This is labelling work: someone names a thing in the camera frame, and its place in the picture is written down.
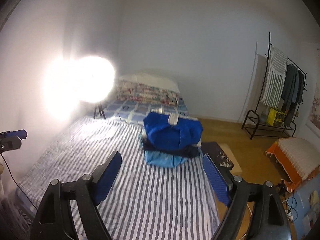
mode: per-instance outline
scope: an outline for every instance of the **clothes rack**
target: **clothes rack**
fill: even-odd
[[[252,139],[254,136],[263,136],[263,137],[276,137],[276,138],[280,138],[280,137],[293,137],[295,131],[297,130],[297,125],[295,124],[294,120],[297,116],[297,112],[299,110],[299,107],[300,107],[300,104],[303,104],[302,102],[298,103],[297,104],[297,107],[295,109],[295,112],[294,112],[294,116],[293,116],[293,119],[291,120],[291,123],[289,126],[285,126],[284,123],[282,123],[281,127],[276,127],[276,126],[271,126],[269,124],[264,124],[264,123],[261,123],[261,118],[260,118],[260,115],[257,113],[257,109],[258,109],[258,106],[259,104],[261,104],[260,100],[261,100],[261,96],[262,96],[262,93],[263,93],[263,89],[264,89],[264,86],[265,86],[265,82],[266,82],[266,78],[267,78],[267,73],[268,73],[268,64],[269,64],[269,57],[270,57],[270,49],[271,49],[271,46],[273,46],[271,43],[270,43],[270,32],[269,32],[269,46],[268,46],[268,55],[267,56],[267,65],[266,65],[266,71],[265,71],[265,74],[264,74],[264,78],[263,78],[263,83],[262,83],[262,87],[261,87],[261,91],[260,91],[260,95],[259,95],[259,99],[258,99],[258,102],[257,102],[257,105],[255,107],[255,109],[250,109],[246,116],[245,116],[245,119],[244,119],[244,122],[242,124],[242,127],[241,129],[245,129],[249,135],[250,135],[250,139]],[[303,74],[304,76],[304,83],[303,83],[303,90],[306,91],[305,89],[305,86],[307,85],[306,84],[306,77],[307,77],[307,73],[304,72],[297,64],[295,64],[289,57],[287,57],[288,60],[291,61],[292,64],[295,65],[296,68],[298,68],[301,73]],[[256,134],[257,130],[263,130],[263,131],[268,131],[268,132],[272,132],[272,134]]]

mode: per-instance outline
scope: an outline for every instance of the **wall picture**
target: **wall picture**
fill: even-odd
[[[320,137],[320,77],[317,77],[316,91],[307,121],[307,126]]]

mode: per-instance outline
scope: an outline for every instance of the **bright light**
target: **bright light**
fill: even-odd
[[[67,119],[79,103],[70,82],[70,64],[62,59],[53,62],[44,78],[46,106],[49,113],[60,120]]]
[[[84,57],[78,61],[55,61],[44,79],[44,98],[48,111],[65,120],[79,101],[99,102],[107,97],[114,83],[111,63],[101,57]]]
[[[72,67],[76,97],[81,101],[102,101],[111,91],[115,71],[111,63],[101,57],[84,57]]]

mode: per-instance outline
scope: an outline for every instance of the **black cable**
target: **black cable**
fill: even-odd
[[[292,198],[291,206],[290,206],[289,203],[288,203],[289,198]],[[296,200],[295,197],[294,197],[294,191],[292,192],[292,196],[289,196],[288,199],[285,201],[285,203],[286,203],[286,206],[287,206],[287,207],[286,207],[286,210],[287,210],[288,212],[290,212],[290,211],[292,211],[292,210],[294,210],[294,211],[296,212],[297,217],[292,221],[292,222],[295,222],[295,221],[298,219],[298,212],[295,210],[296,207],[297,207],[298,202],[297,202],[297,200]]]
[[[7,168],[8,168],[8,170],[9,170],[10,175],[11,175],[11,178],[13,179],[13,181],[15,182],[15,184],[17,185],[17,187],[22,191],[22,193],[27,197],[27,199],[30,201],[30,203],[31,203],[31,204],[34,206],[34,208],[38,211],[38,209],[36,208],[36,206],[35,206],[35,205],[31,202],[31,200],[28,198],[27,194],[24,193],[24,191],[19,187],[18,183],[17,183],[17,182],[15,181],[15,179],[13,178],[12,173],[11,173],[10,168],[9,168],[9,165],[8,165],[7,162],[5,161],[5,158],[3,157],[3,155],[2,155],[2,154],[0,154],[0,155],[1,155],[2,159],[3,159],[4,162],[5,162],[5,165],[7,165]]]

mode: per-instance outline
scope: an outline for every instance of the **blue checkered blanket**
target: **blue checkered blanket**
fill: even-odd
[[[177,113],[188,116],[188,110],[186,105],[183,102],[183,99],[180,98],[179,106],[164,106],[164,105],[148,105],[141,104],[136,101],[118,101],[113,100],[110,102],[103,102],[103,111],[107,119],[120,120],[127,123],[138,123],[143,125],[143,119],[150,113],[151,109],[162,107],[165,112]],[[93,117],[93,110],[89,112],[89,116]],[[97,110],[96,119],[103,119],[99,115]]]

